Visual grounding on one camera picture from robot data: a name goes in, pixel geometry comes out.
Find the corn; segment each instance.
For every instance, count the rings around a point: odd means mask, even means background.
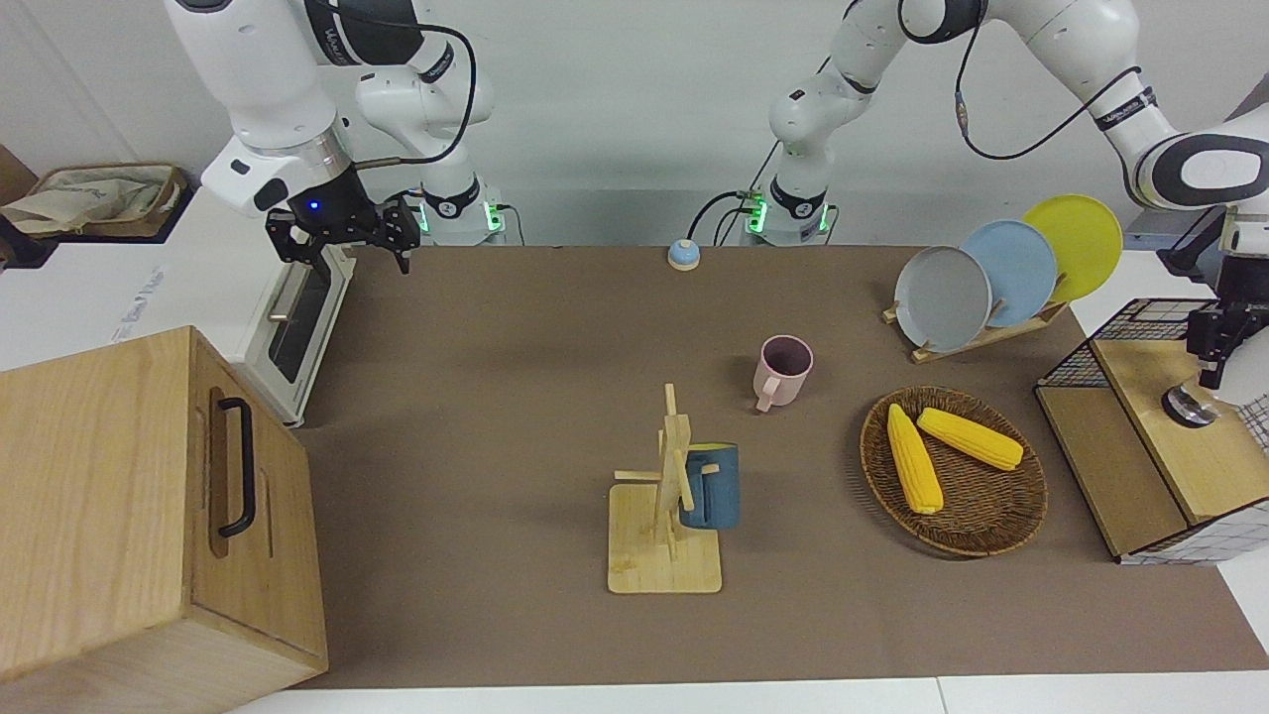
[[[942,511],[943,490],[934,474],[934,463],[930,462],[930,454],[925,451],[925,444],[912,426],[912,420],[898,405],[890,406],[886,435],[890,438],[890,451],[895,457],[895,471],[898,472],[907,507],[926,516]]]
[[[1023,445],[1003,434],[942,410],[926,407],[916,420],[916,426],[952,449],[1003,472],[1013,472],[1023,460]]]

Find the plate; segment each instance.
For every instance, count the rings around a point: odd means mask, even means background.
[[[1022,221],[992,221],[961,243],[982,265],[991,295],[1005,303],[987,320],[992,327],[1025,322],[1048,302],[1057,282],[1057,257],[1044,236]]]
[[[1053,302],[1070,302],[1107,282],[1123,254],[1119,218],[1096,198],[1055,195],[1037,203],[1023,221],[1044,235],[1063,273],[1053,289]]]
[[[916,421],[934,407],[1009,435],[1023,445],[1023,460],[1001,472],[921,432],[943,488],[943,510],[912,514],[895,471],[886,435],[886,412],[900,405]],[[859,440],[864,478],[882,509],[928,545],[970,558],[997,555],[1024,545],[1039,531],[1048,511],[1048,490],[1039,458],[1023,435],[981,399],[942,387],[910,387],[883,397],[868,412]]]
[[[959,247],[926,247],[904,265],[895,285],[898,326],[912,344],[956,351],[973,341],[991,313],[991,283]]]

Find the black handle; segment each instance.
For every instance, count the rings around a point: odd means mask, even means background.
[[[242,515],[237,521],[216,531],[225,538],[233,538],[255,523],[255,445],[251,443],[251,406],[241,397],[227,397],[216,406],[225,412],[242,411]]]

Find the brown tablecloth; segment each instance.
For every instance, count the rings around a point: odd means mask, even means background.
[[[1112,563],[1032,396],[1081,339],[1048,328],[937,364],[881,322],[906,247],[363,252],[298,431],[331,671],[311,687],[572,685],[1266,668],[1214,568]],[[753,411],[756,350],[816,350]],[[740,444],[723,591],[605,588],[614,469],[654,469],[662,388],[695,441]],[[1028,438],[1049,511],[1014,553],[948,561],[876,506],[868,407],[975,394]]]

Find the wire basket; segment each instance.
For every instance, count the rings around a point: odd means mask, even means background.
[[[907,507],[886,432],[886,412],[898,403],[915,421],[926,407],[964,417],[1023,445],[1023,460],[1001,472],[934,438],[921,435],[943,488],[943,510],[921,516]],[[1039,531],[1048,510],[1044,471],[1023,435],[982,401],[939,387],[910,387],[883,397],[868,412],[859,440],[868,486],[900,526],[921,542],[971,558],[1008,553]]]

